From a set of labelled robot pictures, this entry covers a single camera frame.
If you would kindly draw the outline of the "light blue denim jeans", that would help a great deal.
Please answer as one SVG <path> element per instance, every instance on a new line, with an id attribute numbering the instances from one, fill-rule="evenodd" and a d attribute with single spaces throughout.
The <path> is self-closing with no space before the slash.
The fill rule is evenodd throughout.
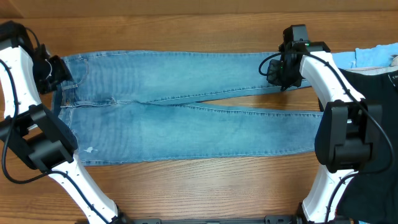
<path id="1" fill-rule="evenodd" d="M 217 106 L 270 95 L 264 53 L 113 51 L 65 57 L 72 79 L 53 110 L 78 140 L 87 166 L 313 151 L 322 114 Z"/>

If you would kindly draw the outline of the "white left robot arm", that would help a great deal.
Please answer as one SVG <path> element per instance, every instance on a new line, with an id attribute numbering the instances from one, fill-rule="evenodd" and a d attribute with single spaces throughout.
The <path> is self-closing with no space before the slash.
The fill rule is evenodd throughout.
<path id="1" fill-rule="evenodd" d="M 4 176 L 15 184 L 50 177 L 80 207 L 87 223 L 131 223 L 85 169 L 71 129 L 41 102 L 41 94 L 55 91 L 72 76 L 59 56 L 51 56 L 40 42 L 31 42 L 32 33 L 14 21 L 1 24 L 1 86 L 5 103 L 4 121 L 1 121 L 4 143 L 1 169 Z M 28 168 L 39 170 L 40 175 L 27 180 L 12 178 L 6 167 L 8 150 Z"/>

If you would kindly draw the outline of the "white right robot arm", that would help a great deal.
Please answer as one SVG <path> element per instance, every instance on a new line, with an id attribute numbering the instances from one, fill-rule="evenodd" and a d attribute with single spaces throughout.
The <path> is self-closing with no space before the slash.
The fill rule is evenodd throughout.
<path id="1" fill-rule="evenodd" d="M 382 106 L 365 99 L 336 66 L 324 42 L 312 42 L 305 25 L 283 31 L 276 54 L 261 75 L 281 91 L 310 82 L 323 107 L 315 136 L 315 154 L 320 163 L 310 193 L 295 215 L 268 215 L 265 223 L 350 223 L 335 214 L 350 181 L 362 175 L 377 175 L 393 168 L 395 152 L 381 126 Z"/>

